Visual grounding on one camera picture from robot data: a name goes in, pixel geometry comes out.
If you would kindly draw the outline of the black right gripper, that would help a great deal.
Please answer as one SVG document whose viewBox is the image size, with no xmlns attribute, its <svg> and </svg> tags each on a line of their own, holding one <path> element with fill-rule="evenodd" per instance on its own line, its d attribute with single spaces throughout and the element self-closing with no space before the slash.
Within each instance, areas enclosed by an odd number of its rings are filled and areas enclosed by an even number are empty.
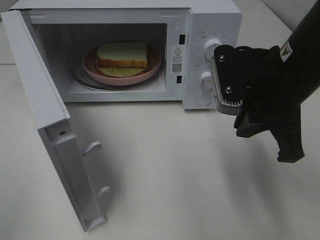
<svg viewBox="0 0 320 240">
<path fill-rule="evenodd" d="M 301 122 L 285 119 L 298 111 L 297 106 L 289 105 L 289 97 L 293 96 L 289 91 L 297 87 L 282 68 L 280 48 L 241 46 L 234 51 L 234 98 L 242 101 L 233 125 L 236 136 L 250 138 L 270 130 L 279 147 L 277 160 L 296 163 L 305 156 Z"/>
</svg>

